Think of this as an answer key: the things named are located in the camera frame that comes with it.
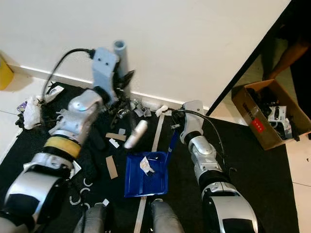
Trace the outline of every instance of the white tile floor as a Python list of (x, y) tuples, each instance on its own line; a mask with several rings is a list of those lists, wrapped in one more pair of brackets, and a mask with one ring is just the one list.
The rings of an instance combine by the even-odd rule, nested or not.
[[(15, 141), (20, 129), (14, 125), (17, 120), (16, 107), (30, 95), (41, 92), (44, 80), (16, 75), (6, 90), (0, 91), (0, 162), (6, 151)], [(230, 98), (226, 98), (213, 112), (212, 117), (245, 125)], [(294, 195), (298, 212), (299, 228), (301, 233), (311, 232), (309, 218), (311, 216), (311, 144), (306, 136), (300, 142), (291, 142), (286, 145), (289, 158)]]

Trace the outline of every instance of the black floor mat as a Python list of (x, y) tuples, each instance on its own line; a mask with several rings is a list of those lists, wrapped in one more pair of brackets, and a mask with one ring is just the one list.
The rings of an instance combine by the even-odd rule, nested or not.
[[(54, 112), (67, 108), (70, 99), (81, 94), (81, 88), (62, 84), (66, 91), (61, 93), (55, 101), (49, 104), (49, 115), (55, 117)], [(118, 133), (119, 128), (130, 129), (127, 119), (120, 121), (115, 130), (109, 129), (111, 118), (101, 115), (94, 124), (94, 131), (100, 134), (104, 141), (104, 148), (97, 148), (93, 140), (89, 139), (81, 151), (78, 162), (84, 171), (74, 178), (75, 184), (83, 187), (86, 182), (93, 182), (91, 191), (85, 191), (85, 199), (90, 206), (107, 198), (113, 205), (112, 232), (133, 232), (139, 205), (139, 199), (125, 199), (124, 175), (126, 155), (122, 147), (115, 149), (104, 135), (106, 132)], [(137, 146), (139, 151), (150, 151), (157, 127), (158, 119), (153, 115), (149, 119), (148, 132)], [(234, 167), (237, 172), (230, 176), (238, 190), (249, 200), (256, 214), (262, 220), (268, 233), (291, 232), (297, 233), (297, 212), (294, 202), (292, 180), (285, 146), (269, 151), (263, 151), (250, 129), (220, 120), (213, 120), (221, 134), (226, 151), (226, 165)], [(167, 151), (172, 131), (171, 118), (165, 117), (158, 144), (158, 150)], [(205, 136), (216, 149), (220, 149), (217, 136), (210, 125), (204, 124)], [(36, 152), (44, 145), (48, 134), (39, 130), (23, 131), (9, 151), (0, 166), (0, 206), (3, 205), (4, 195), (10, 184), (22, 171), (22, 165), (29, 162)], [(119, 177), (111, 180), (107, 171), (105, 158), (113, 155)], [(70, 189), (66, 194), (60, 216), (53, 220), (44, 230), (45, 233), (70, 233), (73, 231), (81, 208), (71, 206), (69, 196), (73, 201), (77, 194)], [(185, 232), (203, 232), (202, 208), (200, 190), (197, 185), (193, 163), (187, 147), (180, 142), (172, 154), (169, 164), (169, 192), (161, 196), (171, 205), (178, 215)], [(146, 205), (141, 232), (147, 232), (150, 222), (150, 209)]]

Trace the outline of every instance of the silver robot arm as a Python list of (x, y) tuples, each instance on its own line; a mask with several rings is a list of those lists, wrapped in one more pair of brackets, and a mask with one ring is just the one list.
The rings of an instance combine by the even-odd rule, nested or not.
[(53, 128), (42, 152), (24, 166), (7, 191), (0, 211), (2, 233), (27, 233), (59, 214), (72, 162), (79, 157), (90, 126), (103, 109), (127, 98), (133, 72), (128, 72), (126, 46), (117, 41), (120, 56), (98, 48), (93, 57), (94, 88), (73, 98)]
[[(203, 104), (198, 100), (185, 103), (183, 109), (203, 114)], [(188, 145), (194, 163), (194, 173), (202, 192), (206, 231), (258, 233), (252, 207), (223, 173), (216, 160), (215, 148), (203, 136), (202, 125), (202, 118), (185, 113), (180, 140)]]

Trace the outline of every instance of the cardboard piece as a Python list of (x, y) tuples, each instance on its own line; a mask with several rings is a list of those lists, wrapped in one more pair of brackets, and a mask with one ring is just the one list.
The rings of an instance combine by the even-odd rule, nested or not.
[(115, 166), (115, 162), (113, 161), (113, 157), (112, 156), (106, 157), (106, 163), (107, 163), (107, 168), (109, 171), (110, 178), (114, 179), (118, 177), (118, 173), (117, 173), (117, 169)]
[(126, 141), (126, 135), (122, 135), (122, 134), (106, 133), (106, 137), (117, 139), (117, 140), (120, 140), (120, 141), (123, 141), (123, 142)]
[(293, 116), (293, 122), (295, 123), (300, 135), (310, 133), (311, 120), (276, 80), (267, 80), (245, 85), (235, 96), (232, 97), (232, 101), (251, 128), (263, 149), (269, 150), (285, 144), (288, 141), (294, 140), (282, 140), (282, 138), (280, 138), (246, 90), (247, 88), (253, 88), (256, 92), (258, 92), (265, 87), (269, 87), (270, 90), (277, 96), (279, 105), (287, 106), (287, 116)]

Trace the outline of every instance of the baseboard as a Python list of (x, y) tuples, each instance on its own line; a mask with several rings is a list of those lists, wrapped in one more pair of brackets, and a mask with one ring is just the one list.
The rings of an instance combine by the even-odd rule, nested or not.
[[(16, 65), (10, 65), (10, 64), (8, 65), (14, 73), (20, 73), (20, 74), (40, 78), (40, 79), (47, 79), (48, 75), (50, 74), (50, 72), (48, 71), (36, 69), (32, 67), (16, 66)], [(55, 73), (53, 80), (60, 82), (60, 83), (73, 85), (73, 86), (80, 86), (82, 88), (92, 87), (92, 81), (79, 79), (76, 77), (58, 74), (58, 73)], [(141, 100), (142, 102), (149, 103), (152, 106), (161, 107), (162, 105), (167, 105), (169, 108), (178, 109), (183, 104), (183, 102), (181, 101), (148, 95), (148, 94), (144, 94), (144, 93), (140, 93), (136, 91), (132, 91), (131, 93), (132, 93), (132, 98), (136, 98), (138, 100)]]

